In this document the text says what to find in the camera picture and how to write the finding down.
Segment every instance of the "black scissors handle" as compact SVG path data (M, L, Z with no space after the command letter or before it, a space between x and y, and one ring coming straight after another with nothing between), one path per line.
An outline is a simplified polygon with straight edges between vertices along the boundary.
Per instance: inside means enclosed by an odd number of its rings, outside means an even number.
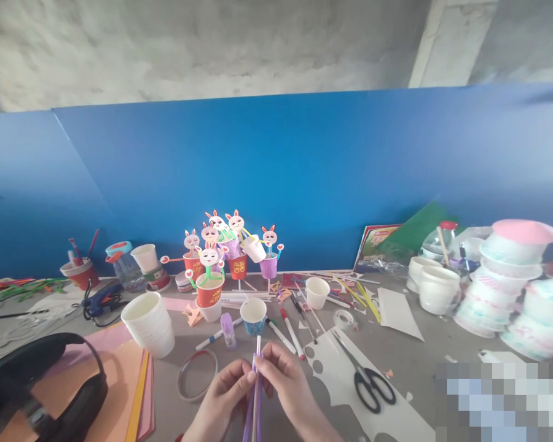
M369 379L365 379L359 372L355 373L355 388L356 388L356 394L358 394L358 397L360 398L363 405L368 408L370 411L372 411L375 414L381 413L381 403L377 399L377 396L375 395L375 391L377 391L383 400L387 402L390 405L393 405L397 402L397 398L395 396L395 392L393 391L393 388L387 380L378 374L376 371L371 370L370 368L365 368L364 372L367 374L367 377ZM378 384L378 380L381 380L383 382L383 385L386 387L387 390L389 390L389 395L386 393L383 393L383 390ZM369 396L371 397L372 401L375 403L375 406L373 407L370 403L365 401L363 398L363 393L361 392L361 389L359 388L360 385L363 385L364 388L369 393Z

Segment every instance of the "headphones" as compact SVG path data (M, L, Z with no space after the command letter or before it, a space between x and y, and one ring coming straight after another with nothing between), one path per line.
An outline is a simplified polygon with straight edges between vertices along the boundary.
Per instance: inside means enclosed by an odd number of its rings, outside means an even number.
M69 344L86 344L98 364L60 417L54 419L31 393L36 381L64 354ZM30 342L0 359L0 410L10 406L26 416L39 435L36 442L82 442L106 398L103 363L94 347L73 333L57 333Z

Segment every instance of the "scissors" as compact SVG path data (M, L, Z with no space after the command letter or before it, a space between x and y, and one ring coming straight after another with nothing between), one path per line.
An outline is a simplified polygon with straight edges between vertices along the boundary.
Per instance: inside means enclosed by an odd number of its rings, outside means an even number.
M352 356L352 354L350 353L346 345L344 345L344 343L340 339L340 336L338 336L338 333L336 333L336 331L333 330L332 334L336 338L336 341L338 341L338 343L340 344L340 347L342 347L342 350L344 350L344 353L346 353L346 356L348 356L348 358L350 359L350 362L352 362L352 365L355 366L356 393L358 394L358 397L360 398L363 405L375 414L381 413L381 404L377 399L377 397L375 396L375 392L373 390L376 390L381 395L383 400L388 404L391 404L391 405L395 404L397 398L395 396L395 392L393 391L391 384L387 382L385 378L380 374L378 374L376 371L360 365L358 361L355 359L355 357ZM387 389L391 392L391 397L388 397L383 393L383 390L377 384L376 379L380 379L383 382L383 385L385 385L385 387L387 387ZM371 404L369 404L367 401L365 401L365 399L363 398L363 394L361 393L361 390L359 388L361 384L368 391L369 396L371 396L371 399L373 399L373 402L375 403L374 407Z

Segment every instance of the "red bottle cap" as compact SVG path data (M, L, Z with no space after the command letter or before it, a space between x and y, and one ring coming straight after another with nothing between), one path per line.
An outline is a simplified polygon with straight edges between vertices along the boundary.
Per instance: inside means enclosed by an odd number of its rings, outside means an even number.
M443 221L441 222L441 228L446 230L454 230L457 228L457 223L454 221Z

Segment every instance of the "blue paper cup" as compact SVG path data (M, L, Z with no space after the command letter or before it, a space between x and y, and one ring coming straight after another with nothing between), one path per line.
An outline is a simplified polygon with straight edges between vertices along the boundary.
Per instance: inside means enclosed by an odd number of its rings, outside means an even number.
M240 307L240 315L244 320L246 332L250 336L259 336L264 330L264 319L266 318L266 304L258 298L244 301Z

